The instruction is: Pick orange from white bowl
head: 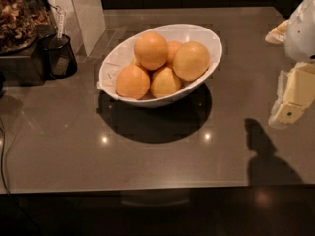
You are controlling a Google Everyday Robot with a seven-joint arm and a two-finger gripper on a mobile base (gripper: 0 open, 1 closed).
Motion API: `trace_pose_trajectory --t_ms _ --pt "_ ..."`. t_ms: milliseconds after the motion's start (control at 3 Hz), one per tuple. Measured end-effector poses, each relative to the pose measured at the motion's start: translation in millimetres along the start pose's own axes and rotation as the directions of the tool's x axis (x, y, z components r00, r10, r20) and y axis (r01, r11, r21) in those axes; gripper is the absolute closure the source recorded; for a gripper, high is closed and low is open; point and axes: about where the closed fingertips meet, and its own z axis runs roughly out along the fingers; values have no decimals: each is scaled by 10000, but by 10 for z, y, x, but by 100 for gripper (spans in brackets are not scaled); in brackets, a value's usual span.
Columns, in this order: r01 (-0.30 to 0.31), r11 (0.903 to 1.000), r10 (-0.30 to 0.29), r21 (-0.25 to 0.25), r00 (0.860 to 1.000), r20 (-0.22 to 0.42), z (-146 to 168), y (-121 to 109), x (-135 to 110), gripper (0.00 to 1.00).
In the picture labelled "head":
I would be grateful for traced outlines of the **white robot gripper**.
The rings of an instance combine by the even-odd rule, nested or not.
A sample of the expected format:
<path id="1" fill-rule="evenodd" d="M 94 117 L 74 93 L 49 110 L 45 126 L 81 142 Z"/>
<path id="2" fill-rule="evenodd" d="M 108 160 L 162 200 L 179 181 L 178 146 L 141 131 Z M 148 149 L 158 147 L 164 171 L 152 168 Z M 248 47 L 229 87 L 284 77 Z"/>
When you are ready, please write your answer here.
<path id="1" fill-rule="evenodd" d="M 298 62 L 278 77 L 277 100 L 269 126 L 284 129 L 297 122 L 315 101 L 315 0 L 303 0 L 285 20 L 265 37 L 272 44 L 284 42 L 285 54 Z"/>

